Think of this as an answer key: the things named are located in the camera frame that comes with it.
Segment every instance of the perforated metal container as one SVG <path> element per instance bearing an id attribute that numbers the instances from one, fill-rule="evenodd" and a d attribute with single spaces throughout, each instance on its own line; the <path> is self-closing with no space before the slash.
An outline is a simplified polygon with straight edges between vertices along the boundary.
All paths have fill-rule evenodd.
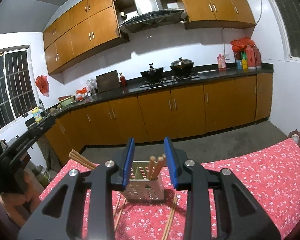
<path id="1" fill-rule="evenodd" d="M 129 202 L 164 202 L 164 186 L 159 173 L 158 178 L 148 180 L 149 163 L 134 161 L 130 172 L 130 180 L 126 190 L 122 193 Z"/>

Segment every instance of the range hood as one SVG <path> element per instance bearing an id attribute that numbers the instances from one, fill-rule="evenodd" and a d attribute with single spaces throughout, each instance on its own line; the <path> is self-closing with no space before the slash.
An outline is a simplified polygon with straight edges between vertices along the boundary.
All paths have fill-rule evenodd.
<path id="1" fill-rule="evenodd" d="M 162 25 L 179 23 L 186 15 L 183 9 L 163 9 L 160 0 L 134 0 L 138 15 L 126 20 L 119 30 L 136 33 Z"/>

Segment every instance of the metal screw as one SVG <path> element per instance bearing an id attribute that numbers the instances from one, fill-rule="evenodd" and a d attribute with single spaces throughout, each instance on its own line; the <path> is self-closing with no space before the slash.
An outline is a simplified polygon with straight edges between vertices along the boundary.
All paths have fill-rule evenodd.
<path id="1" fill-rule="evenodd" d="M 76 170 L 76 169 L 72 169 L 71 171 L 69 171 L 69 175 L 71 177 L 77 176 L 77 174 L 78 174 L 78 170 Z"/>
<path id="2" fill-rule="evenodd" d="M 188 166 L 188 167 L 191 167 L 194 165 L 194 161 L 193 160 L 186 160 L 185 164 Z"/>
<path id="3" fill-rule="evenodd" d="M 231 170 L 229 170 L 229 169 L 223 169 L 222 170 L 222 174 L 228 176 L 228 175 L 231 174 Z"/>
<path id="4" fill-rule="evenodd" d="M 106 161 L 105 166 L 106 167 L 112 167 L 114 165 L 114 161 Z"/>

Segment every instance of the concrete floor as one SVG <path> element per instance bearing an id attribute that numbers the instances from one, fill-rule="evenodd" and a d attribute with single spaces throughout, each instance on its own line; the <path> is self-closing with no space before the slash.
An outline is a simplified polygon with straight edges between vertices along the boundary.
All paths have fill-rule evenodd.
<path id="1" fill-rule="evenodd" d="M 262 150 L 285 140 L 287 137 L 269 121 L 230 130 L 202 138 L 176 141 L 175 148 L 184 150 L 189 159 L 199 163 L 233 158 Z M 111 159 L 122 147 L 87 148 L 82 153 L 94 163 Z M 134 160 L 147 161 L 150 156 L 162 156 L 163 144 L 136 146 Z"/>

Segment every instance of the table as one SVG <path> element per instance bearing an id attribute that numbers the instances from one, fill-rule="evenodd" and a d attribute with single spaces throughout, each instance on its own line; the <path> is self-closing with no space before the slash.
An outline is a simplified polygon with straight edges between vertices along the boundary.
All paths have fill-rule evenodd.
<path id="1" fill-rule="evenodd" d="M 300 220 L 300 148 L 291 138 L 258 152 L 202 165 L 215 171 L 225 167 L 231 169 L 267 212 L 278 228 L 282 239 Z M 43 191 L 40 199 L 43 200 L 63 176 L 74 168 L 79 171 L 87 170 L 70 160 Z M 167 167 L 162 169 L 161 175 L 166 189 L 167 202 L 164 204 L 127 202 L 116 231 L 116 239 L 161 239 L 174 194 Z M 112 194 L 113 208 L 119 194 L 119 192 Z M 185 225 L 187 191 L 178 191 L 177 195 L 178 207 L 168 238 L 171 240 L 183 239 Z M 89 199 L 90 191 L 87 192 L 85 202 L 83 237 L 87 233 Z M 211 234 L 215 238 L 217 227 L 212 190 L 210 190 L 210 215 Z"/>

